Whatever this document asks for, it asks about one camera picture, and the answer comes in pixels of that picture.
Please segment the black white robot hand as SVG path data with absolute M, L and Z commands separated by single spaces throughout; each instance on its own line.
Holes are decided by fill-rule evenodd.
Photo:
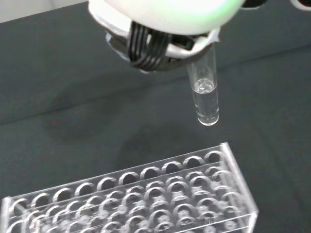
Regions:
M 242 0 L 91 0 L 88 11 L 112 50 L 142 72 L 201 60 Z

